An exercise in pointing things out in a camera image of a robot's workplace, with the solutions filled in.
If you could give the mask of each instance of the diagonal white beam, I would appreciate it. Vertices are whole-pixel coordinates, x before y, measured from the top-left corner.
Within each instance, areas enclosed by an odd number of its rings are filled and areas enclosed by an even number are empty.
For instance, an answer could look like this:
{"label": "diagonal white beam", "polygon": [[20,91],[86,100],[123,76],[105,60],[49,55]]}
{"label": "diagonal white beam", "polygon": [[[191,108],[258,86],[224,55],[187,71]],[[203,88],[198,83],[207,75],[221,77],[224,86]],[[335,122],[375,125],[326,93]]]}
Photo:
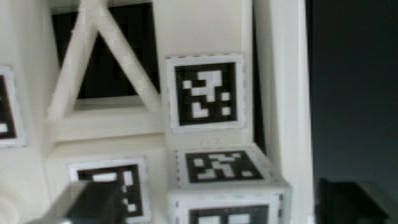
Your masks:
{"label": "diagonal white beam", "polygon": [[84,0],[82,2],[144,105],[155,112],[162,108],[160,95],[109,11],[107,0]]}
{"label": "diagonal white beam", "polygon": [[50,120],[59,120],[73,110],[93,53],[96,35],[98,31],[95,23],[88,16],[88,10],[80,6],[77,25],[59,75],[59,83],[49,109]]}

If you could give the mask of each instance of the white cube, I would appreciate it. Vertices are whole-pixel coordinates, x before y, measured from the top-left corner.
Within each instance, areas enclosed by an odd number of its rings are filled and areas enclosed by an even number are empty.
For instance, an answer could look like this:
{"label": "white cube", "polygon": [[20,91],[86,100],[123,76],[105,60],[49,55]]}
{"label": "white cube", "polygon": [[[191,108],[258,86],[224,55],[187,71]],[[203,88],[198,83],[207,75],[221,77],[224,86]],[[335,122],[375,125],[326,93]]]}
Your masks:
{"label": "white cube", "polygon": [[173,224],[279,224],[290,187],[256,146],[191,148],[171,160]]}

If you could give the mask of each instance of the white border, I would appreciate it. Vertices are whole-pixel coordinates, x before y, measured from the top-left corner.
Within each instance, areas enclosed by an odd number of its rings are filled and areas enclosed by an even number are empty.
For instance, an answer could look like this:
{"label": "white border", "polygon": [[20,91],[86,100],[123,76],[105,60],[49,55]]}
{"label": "white border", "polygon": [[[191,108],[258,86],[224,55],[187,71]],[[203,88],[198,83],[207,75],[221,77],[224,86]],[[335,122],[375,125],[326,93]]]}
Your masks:
{"label": "white border", "polygon": [[191,223],[189,221],[189,212],[194,209],[219,209],[226,207],[246,207],[246,206],[262,206],[269,205],[269,222],[271,224],[279,223],[279,209],[281,209],[281,200],[279,200],[279,194],[267,195],[265,199],[226,199],[226,200],[187,200],[180,201],[176,206],[176,213],[175,213],[175,223],[185,224]]}
{"label": "white border", "polygon": [[[242,128],[246,125],[246,92],[244,92],[244,57],[242,55],[203,55],[173,57],[168,60],[168,96],[169,96],[169,106],[171,106],[171,131],[173,133],[184,134],[191,132],[224,130],[232,128]],[[185,125],[180,126],[180,116],[178,116],[178,96],[176,96],[176,66],[219,64],[219,63],[237,63],[237,121],[217,122],[210,124]]]}
{"label": "white border", "polygon": [[127,158],[127,159],[73,163],[68,165],[68,169],[70,169],[72,182],[77,182],[80,170],[111,168],[111,167],[127,166],[127,165],[139,165],[139,175],[141,175],[141,198],[143,198],[143,213],[144,213],[144,215],[137,216],[136,218],[127,219],[128,224],[134,224],[137,222],[152,221],[146,158],[134,157],[134,158]]}
{"label": "white border", "polygon": [[27,136],[24,129],[22,109],[17,94],[15,73],[9,66],[0,65],[0,75],[6,80],[6,91],[9,96],[9,106],[15,119],[17,138],[0,140],[0,148],[24,146],[27,144]]}
{"label": "white border", "polygon": [[[271,184],[276,182],[274,176],[272,176],[272,170],[271,167],[260,162],[258,160],[258,155],[253,152],[255,148],[251,147],[223,147],[223,148],[192,148],[192,149],[180,149],[176,150],[176,158],[178,158],[178,186],[182,188],[198,188],[198,187],[214,187],[214,186],[226,186],[232,184]],[[212,153],[212,152],[230,152],[230,151],[246,151],[248,156],[253,160],[253,164],[258,168],[258,172],[263,176],[262,180],[237,180],[237,181],[219,181],[219,182],[203,182],[203,183],[191,183],[191,179],[189,179],[189,167],[187,167],[187,157],[185,154],[187,153]]]}

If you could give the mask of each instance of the dark background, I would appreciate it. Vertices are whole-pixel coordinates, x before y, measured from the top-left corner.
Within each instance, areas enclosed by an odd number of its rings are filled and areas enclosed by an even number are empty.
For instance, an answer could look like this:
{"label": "dark background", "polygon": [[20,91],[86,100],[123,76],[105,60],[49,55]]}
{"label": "dark background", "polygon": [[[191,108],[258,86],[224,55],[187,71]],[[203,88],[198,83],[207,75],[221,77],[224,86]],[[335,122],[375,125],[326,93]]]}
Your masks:
{"label": "dark background", "polygon": [[308,0],[315,184],[375,181],[398,201],[398,1]]}

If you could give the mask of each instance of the black square pattern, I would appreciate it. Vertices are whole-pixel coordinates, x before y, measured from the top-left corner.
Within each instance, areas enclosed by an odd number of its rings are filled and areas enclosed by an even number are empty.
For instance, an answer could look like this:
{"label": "black square pattern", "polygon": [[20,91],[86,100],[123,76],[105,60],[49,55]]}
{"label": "black square pattern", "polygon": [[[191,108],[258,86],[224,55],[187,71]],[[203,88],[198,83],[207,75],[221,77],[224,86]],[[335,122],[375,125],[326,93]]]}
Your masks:
{"label": "black square pattern", "polygon": [[269,206],[191,210],[191,224],[269,224]]}
{"label": "black square pattern", "polygon": [[79,171],[79,180],[100,181],[104,177],[114,176],[123,191],[123,203],[127,217],[144,215],[139,165],[127,165]]}
{"label": "black square pattern", "polygon": [[180,126],[239,120],[237,63],[176,66]]}
{"label": "black square pattern", "polygon": [[262,180],[246,151],[187,153],[191,183]]}
{"label": "black square pattern", "polygon": [[6,78],[0,76],[0,139],[17,138]]}

